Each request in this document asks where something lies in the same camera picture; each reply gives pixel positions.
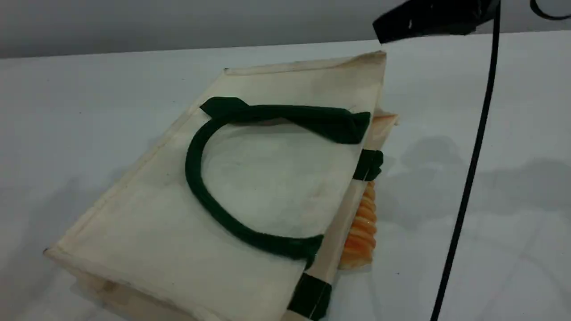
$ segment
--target jute bag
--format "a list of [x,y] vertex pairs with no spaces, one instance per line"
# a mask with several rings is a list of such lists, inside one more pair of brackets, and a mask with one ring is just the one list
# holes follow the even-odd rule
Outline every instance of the jute bag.
[[[199,171],[204,185],[237,221],[264,235],[323,239],[309,269],[307,260],[243,242],[213,217],[189,189],[189,143],[214,118],[204,108],[213,97],[237,97],[266,109],[347,109],[369,113],[369,125],[379,112],[384,66],[384,53],[372,53],[225,70],[46,255],[83,284],[115,295],[115,305],[122,293],[132,314],[146,308],[143,315],[172,313],[169,319],[287,317],[304,271],[325,271],[317,277],[332,281],[331,262],[339,260],[346,222],[364,191],[365,182],[353,179],[355,168],[365,145],[384,139],[375,141],[372,125],[358,142],[337,143],[281,122],[226,125],[206,143]],[[388,134],[394,118],[384,122]]]

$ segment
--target green fabric strap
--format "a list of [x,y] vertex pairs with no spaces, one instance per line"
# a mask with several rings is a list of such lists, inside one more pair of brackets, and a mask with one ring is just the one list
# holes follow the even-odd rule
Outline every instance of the green fabric strap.
[[184,171],[191,191],[204,208],[226,230],[260,250],[291,259],[307,261],[311,266],[323,235],[289,238],[256,232],[240,223],[210,195],[202,179],[202,154],[210,137],[229,123],[251,123],[285,118],[334,142],[358,144],[369,125],[370,113],[351,114],[345,109],[312,106],[249,106],[238,98],[214,97],[201,107],[212,117],[194,135],[188,147]]
[[297,282],[287,309],[317,321],[327,313],[331,291],[331,284],[304,273]]
[[380,150],[363,149],[359,156],[357,168],[353,174],[353,179],[369,182],[375,180],[381,174],[383,164],[383,152]]

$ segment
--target white table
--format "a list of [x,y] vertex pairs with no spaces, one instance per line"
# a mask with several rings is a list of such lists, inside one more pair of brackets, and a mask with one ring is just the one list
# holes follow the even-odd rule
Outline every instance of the white table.
[[[484,97],[490,35],[388,52],[372,267],[337,320],[428,320]],[[344,57],[375,41],[0,60],[0,315],[122,320],[42,257],[224,67]],[[571,31],[503,34],[492,111],[440,320],[571,319]]]

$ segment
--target black device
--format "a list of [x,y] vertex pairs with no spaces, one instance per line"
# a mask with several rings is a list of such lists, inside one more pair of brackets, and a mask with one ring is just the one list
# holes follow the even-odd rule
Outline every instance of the black device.
[[[539,8],[537,0],[530,0],[529,6],[536,15],[543,19],[560,21],[571,18],[571,14],[554,16],[543,12]],[[488,85],[458,216],[452,231],[448,255],[446,256],[442,278],[440,279],[438,293],[432,309],[431,321],[438,321],[440,315],[484,139],[496,77],[498,44],[500,41],[500,0],[408,0],[397,8],[378,17],[373,23],[379,42],[387,43],[426,35],[467,35],[476,31],[479,25],[490,20],[494,20],[494,26]]]

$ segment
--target canvas bag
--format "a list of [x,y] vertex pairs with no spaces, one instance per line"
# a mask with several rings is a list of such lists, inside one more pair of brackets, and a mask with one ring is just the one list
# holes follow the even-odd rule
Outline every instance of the canvas bag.
[[[226,70],[49,255],[198,319],[279,320],[305,262],[236,239],[189,191],[185,153],[210,119],[198,107],[224,96],[249,105],[373,113],[384,63],[383,53],[373,53]],[[203,178],[220,204],[246,226],[273,235],[313,236],[324,233],[335,216],[363,143],[332,143],[287,122],[226,126],[208,142]]]

